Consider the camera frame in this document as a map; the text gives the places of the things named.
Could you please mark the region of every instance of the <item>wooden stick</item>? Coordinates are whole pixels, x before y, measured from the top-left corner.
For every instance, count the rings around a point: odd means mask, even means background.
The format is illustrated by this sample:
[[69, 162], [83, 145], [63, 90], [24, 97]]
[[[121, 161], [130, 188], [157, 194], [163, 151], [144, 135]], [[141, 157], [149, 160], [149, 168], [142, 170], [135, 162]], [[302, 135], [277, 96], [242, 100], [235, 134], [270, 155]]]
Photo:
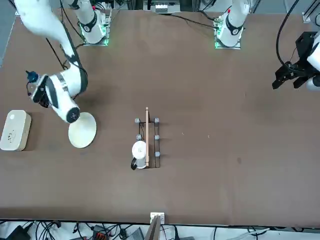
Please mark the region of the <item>wooden stick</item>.
[[146, 143], [146, 156], [145, 165], [149, 167], [149, 109], [145, 108], [145, 143]]

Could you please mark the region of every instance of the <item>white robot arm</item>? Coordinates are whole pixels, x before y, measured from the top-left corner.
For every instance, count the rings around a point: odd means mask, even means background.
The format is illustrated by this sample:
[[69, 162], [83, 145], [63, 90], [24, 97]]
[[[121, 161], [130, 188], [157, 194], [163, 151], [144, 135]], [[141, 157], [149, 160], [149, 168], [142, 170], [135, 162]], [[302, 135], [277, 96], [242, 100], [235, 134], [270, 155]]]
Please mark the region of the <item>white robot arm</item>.
[[223, 45], [233, 47], [238, 43], [249, 11], [247, 0], [233, 0], [232, 6], [222, 15], [223, 24], [217, 35]]
[[307, 89], [320, 91], [320, 32], [305, 31], [295, 41], [299, 59], [296, 63], [287, 61], [275, 72], [273, 89], [278, 89], [287, 80], [295, 79], [293, 87], [306, 83]]
[[320, 31], [314, 36], [314, 42], [310, 55], [307, 58], [307, 61], [319, 71], [315, 76], [308, 79], [306, 82], [307, 89], [311, 91], [320, 91]]
[[[70, 68], [48, 76], [46, 74], [33, 80], [35, 91], [30, 94], [35, 103], [52, 109], [67, 123], [75, 122], [80, 115], [78, 105], [72, 96], [87, 89], [87, 72], [81, 65], [76, 48], [66, 27], [53, 14], [49, 0], [15, 0], [15, 5], [25, 27], [36, 35], [58, 41], [64, 51]], [[85, 39], [89, 43], [99, 42], [106, 34], [101, 31], [102, 14], [95, 13], [89, 0], [68, 0], [74, 9]]]

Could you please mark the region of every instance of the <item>mug handle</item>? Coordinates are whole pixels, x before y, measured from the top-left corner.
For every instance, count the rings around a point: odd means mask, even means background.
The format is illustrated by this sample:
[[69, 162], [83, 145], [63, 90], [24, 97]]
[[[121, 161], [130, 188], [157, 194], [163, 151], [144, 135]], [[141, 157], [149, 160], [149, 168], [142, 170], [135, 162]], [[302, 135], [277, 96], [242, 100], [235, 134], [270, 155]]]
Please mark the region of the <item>mug handle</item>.
[[136, 164], [137, 159], [134, 157], [131, 161], [131, 169], [136, 170], [137, 169], [137, 164]]

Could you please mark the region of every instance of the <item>brown table surface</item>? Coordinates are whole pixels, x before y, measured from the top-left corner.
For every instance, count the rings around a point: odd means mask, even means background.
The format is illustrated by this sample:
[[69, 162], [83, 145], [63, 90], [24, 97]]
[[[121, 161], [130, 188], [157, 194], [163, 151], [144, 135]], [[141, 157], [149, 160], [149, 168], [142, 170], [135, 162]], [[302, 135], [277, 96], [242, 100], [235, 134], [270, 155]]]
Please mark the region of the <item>brown table surface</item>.
[[[283, 18], [249, 15], [242, 49], [216, 50], [209, 28], [121, 11], [108, 47], [78, 49], [89, 85], [76, 102], [97, 121], [84, 149], [28, 99], [25, 70], [61, 68], [17, 18], [0, 70], [0, 124], [23, 109], [32, 125], [25, 151], [0, 152], [0, 216], [147, 223], [165, 212], [167, 223], [319, 226], [320, 94], [289, 82], [272, 90]], [[285, 61], [305, 30], [300, 15], [289, 18]], [[133, 171], [134, 119], [146, 106], [161, 122], [161, 168]]]

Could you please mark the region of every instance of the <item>white mug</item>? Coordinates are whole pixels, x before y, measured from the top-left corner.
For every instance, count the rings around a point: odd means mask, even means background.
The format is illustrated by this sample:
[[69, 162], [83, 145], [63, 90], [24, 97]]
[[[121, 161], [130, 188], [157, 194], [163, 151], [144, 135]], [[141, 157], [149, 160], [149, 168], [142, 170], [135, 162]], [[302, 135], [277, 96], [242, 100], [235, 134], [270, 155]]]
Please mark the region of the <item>white mug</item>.
[[147, 166], [147, 144], [144, 141], [136, 141], [132, 146], [132, 156], [131, 168], [144, 169]]

